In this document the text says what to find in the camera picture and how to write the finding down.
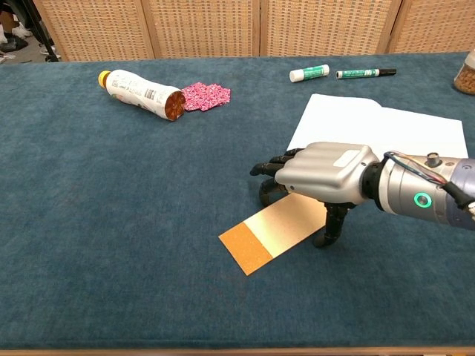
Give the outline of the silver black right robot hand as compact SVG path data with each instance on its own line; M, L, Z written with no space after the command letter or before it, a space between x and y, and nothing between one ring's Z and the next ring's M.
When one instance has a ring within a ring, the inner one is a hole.
M347 213L372 197L364 175L380 163L367 145L315 142L255 164L249 174L267 175L259 199L264 206L278 192L296 193L324 204L324 230L312 235L316 248L326 248L341 236Z

